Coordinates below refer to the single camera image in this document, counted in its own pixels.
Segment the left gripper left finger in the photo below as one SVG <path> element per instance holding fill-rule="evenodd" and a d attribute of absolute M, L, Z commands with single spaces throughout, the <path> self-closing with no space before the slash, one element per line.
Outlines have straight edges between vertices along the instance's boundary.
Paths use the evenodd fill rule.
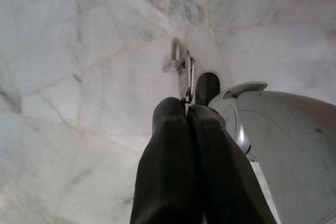
<path fill-rule="evenodd" d="M 152 136 L 137 169 L 130 223 L 202 223 L 196 171 L 185 109 L 162 100 L 152 118 Z"/>

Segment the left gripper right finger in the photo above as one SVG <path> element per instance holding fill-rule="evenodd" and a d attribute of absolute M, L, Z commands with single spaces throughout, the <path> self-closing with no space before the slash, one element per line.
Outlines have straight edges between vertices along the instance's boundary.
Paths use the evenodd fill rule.
<path fill-rule="evenodd" d="M 187 121 L 207 223 L 276 223 L 253 168 L 213 109 L 193 105 Z"/>

